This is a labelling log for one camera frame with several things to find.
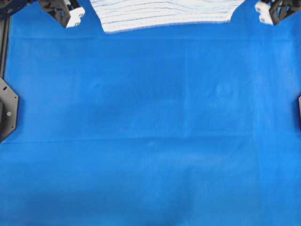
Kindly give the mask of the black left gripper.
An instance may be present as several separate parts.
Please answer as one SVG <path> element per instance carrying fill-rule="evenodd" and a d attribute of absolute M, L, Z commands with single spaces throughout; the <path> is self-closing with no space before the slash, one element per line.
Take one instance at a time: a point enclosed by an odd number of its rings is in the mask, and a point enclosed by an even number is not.
<path fill-rule="evenodd" d="M 39 0 L 38 3 L 63 28 L 78 26 L 85 14 L 77 0 Z"/>

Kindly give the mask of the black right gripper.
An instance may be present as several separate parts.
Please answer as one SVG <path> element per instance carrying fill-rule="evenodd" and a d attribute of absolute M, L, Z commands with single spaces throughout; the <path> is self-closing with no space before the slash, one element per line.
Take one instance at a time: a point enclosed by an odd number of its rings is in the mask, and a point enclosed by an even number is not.
<path fill-rule="evenodd" d="M 300 0 L 260 0 L 255 4 L 259 21 L 264 24 L 277 25 L 287 17 L 301 10 Z"/>

